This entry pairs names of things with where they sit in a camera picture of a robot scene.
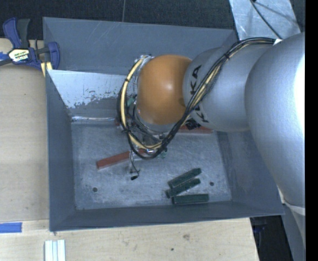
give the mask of clamp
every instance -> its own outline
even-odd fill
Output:
[[[47,47],[34,49],[29,46],[27,40],[27,28],[30,19],[17,19],[12,17],[3,23],[5,37],[11,42],[13,48],[7,53],[8,59],[0,61],[0,66],[8,63],[14,65],[26,65],[43,71],[43,62],[38,55],[50,53],[50,63],[53,69],[57,69],[60,63],[59,46],[56,42],[49,42]]]

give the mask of wooden table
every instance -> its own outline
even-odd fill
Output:
[[[259,260],[249,219],[51,233],[43,82],[32,68],[0,67],[0,222],[23,222],[22,233],[0,234],[0,260],[44,260],[44,242],[59,239],[68,261]]]

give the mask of bin floor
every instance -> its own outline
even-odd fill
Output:
[[[143,205],[168,205],[167,182],[200,167],[201,183],[184,194],[208,193],[210,202],[231,200],[217,133],[179,133],[168,146],[165,158],[135,158],[139,177],[131,180],[129,161],[101,170],[96,162],[129,150],[119,127],[87,121],[72,123],[72,142],[77,209],[99,209]]]

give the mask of gray bin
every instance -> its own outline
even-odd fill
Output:
[[[167,156],[98,171],[96,161],[129,149],[114,124],[121,83],[142,54],[193,59],[230,46],[232,30],[44,18],[44,41],[60,46],[46,75],[50,230],[179,223],[283,214],[278,189],[250,132],[178,134]],[[174,206],[167,182],[200,167],[208,203]]]

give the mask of dark green block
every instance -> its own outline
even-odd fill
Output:
[[[209,201],[208,194],[192,194],[192,195],[180,195],[172,197],[172,203],[177,204],[193,204],[204,203]]]
[[[193,168],[192,170],[189,170],[188,172],[182,174],[181,176],[178,176],[171,181],[168,182],[168,185],[170,188],[175,189],[179,185],[182,185],[186,182],[188,182],[190,179],[194,178],[195,176],[199,175],[201,173],[200,168]]]
[[[201,181],[200,179],[191,179],[189,181],[187,181],[186,183],[182,184],[182,185],[179,185],[178,187],[174,188],[174,189],[168,189],[166,191],[166,196],[168,198],[171,198],[173,196],[176,196],[177,194],[180,194],[198,184],[200,184]]]

